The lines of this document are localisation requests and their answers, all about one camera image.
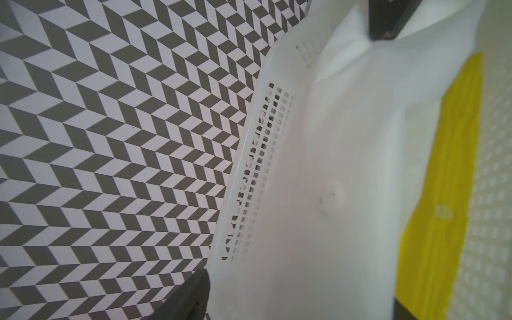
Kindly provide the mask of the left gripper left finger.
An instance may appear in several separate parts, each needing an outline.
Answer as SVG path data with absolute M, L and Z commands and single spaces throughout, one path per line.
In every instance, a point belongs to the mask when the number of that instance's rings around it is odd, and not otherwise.
M 205 319 L 211 281 L 206 269 L 197 270 L 148 317 L 150 320 Z

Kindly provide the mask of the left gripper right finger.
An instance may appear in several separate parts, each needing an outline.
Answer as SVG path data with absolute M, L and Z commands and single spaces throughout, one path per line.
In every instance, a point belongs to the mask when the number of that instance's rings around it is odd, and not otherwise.
M 421 2 L 421 0 L 369 0 L 369 38 L 372 41 L 396 39 Z

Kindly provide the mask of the white raincoat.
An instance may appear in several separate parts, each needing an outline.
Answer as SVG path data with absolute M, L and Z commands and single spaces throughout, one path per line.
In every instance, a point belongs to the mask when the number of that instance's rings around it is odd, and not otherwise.
M 406 113 L 436 105 L 485 1 L 422 1 L 396 39 L 368 1 L 314 1 L 257 81 L 207 270 L 212 319 L 392 319 Z

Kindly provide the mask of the white plastic basket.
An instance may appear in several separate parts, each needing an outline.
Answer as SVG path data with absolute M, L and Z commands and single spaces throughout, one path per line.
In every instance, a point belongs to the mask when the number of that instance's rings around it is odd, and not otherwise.
M 460 30 L 383 105 L 262 84 L 209 258 L 213 319 L 511 318 L 511 28 Z

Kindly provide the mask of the yellow raincoat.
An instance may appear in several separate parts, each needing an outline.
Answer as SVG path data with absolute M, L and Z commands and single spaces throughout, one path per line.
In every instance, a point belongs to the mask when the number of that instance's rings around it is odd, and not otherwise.
M 483 54 L 473 54 L 443 96 L 419 201 L 401 236 L 395 296 L 416 319 L 444 319 L 473 187 Z

